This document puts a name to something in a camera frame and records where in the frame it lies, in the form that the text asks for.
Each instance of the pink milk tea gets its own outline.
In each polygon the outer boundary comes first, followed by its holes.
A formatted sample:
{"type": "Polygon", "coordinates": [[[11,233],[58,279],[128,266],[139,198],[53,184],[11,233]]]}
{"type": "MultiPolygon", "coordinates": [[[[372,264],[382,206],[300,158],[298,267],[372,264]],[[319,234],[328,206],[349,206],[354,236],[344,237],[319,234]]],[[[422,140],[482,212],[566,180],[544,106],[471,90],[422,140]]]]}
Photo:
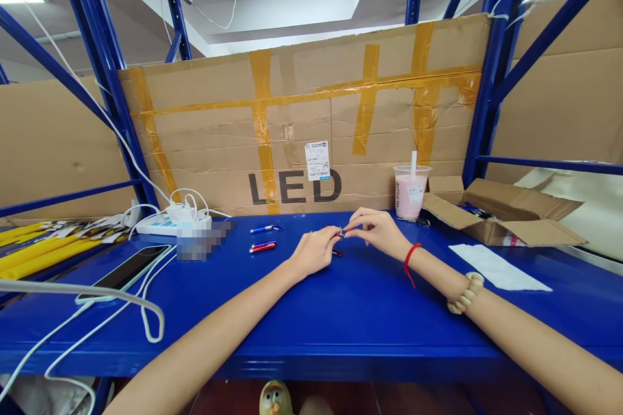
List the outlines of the pink milk tea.
{"type": "Polygon", "coordinates": [[[396,214],[405,219],[417,219],[422,209],[426,182],[431,167],[418,165],[411,178],[411,165],[394,167],[396,174],[396,214]]]}

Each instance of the white straw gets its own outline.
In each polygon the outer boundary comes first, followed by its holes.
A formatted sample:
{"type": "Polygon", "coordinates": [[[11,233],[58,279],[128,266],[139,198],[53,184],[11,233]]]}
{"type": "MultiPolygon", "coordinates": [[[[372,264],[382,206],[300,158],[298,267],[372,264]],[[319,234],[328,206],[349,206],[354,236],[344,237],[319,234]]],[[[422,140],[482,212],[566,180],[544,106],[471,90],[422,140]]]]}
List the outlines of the white straw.
{"type": "Polygon", "coordinates": [[[417,170],[417,151],[411,151],[411,179],[415,178],[415,171],[417,170]]]}

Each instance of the black phone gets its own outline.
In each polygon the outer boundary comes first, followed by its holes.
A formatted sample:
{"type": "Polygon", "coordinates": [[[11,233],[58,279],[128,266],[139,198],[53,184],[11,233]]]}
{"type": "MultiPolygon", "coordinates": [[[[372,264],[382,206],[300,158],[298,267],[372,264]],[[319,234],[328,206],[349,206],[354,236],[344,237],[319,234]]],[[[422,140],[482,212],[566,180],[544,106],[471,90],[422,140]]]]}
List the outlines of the black phone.
{"type": "MultiPolygon", "coordinates": [[[[143,248],[94,283],[93,286],[107,287],[109,289],[117,289],[125,292],[147,273],[148,269],[155,261],[159,260],[163,255],[166,255],[172,248],[173,246],[171,245],[148,246],[143,248]]],[[[115,297],[113,296],[80,294],[76,297],[75,301],[76,303],[109,302],[114,299],[115,297]]]]}

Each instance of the floor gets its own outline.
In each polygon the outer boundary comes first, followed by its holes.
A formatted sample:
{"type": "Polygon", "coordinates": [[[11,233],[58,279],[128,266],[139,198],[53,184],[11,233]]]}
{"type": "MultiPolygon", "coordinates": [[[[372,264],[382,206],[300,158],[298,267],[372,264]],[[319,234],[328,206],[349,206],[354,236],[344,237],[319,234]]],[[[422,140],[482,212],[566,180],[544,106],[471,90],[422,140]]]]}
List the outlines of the floor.
{"type": "MultiPolygon", "coordinates": [[[[209,381],[180,415],[257,414],[265,381],[209,381]]],[[[288,381],[294,411],[305,399],[323,396],[335,415],[547,415],[530,385],[416,385],[288,381]],[[472,406],[469,398],[477,405],[472,406]]],[[[570,415],[555,403],[550,415],[570,415]]]]}

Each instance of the hand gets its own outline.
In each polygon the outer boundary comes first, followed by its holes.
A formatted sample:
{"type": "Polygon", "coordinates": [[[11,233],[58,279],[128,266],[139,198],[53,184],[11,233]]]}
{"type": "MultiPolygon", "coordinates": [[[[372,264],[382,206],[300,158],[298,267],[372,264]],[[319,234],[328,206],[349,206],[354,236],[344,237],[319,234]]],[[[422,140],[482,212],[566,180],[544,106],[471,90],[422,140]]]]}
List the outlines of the hand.
{"type": "Polygon", "coordinates": [[[331,264],[333,245],[342,240],[339,235],[334,236],[339,231],[339,227],[325,227],[301,237],[297,249],[288,259],[301,280],[331,264]]]}
{"type": "Polygon", "coordinates": [[[344,238],[359,237],[365,244],[372,243],[383,253],[404,261],[413,246],[402,234],[389,213],[360,207],[344,227],[344,238]]]}

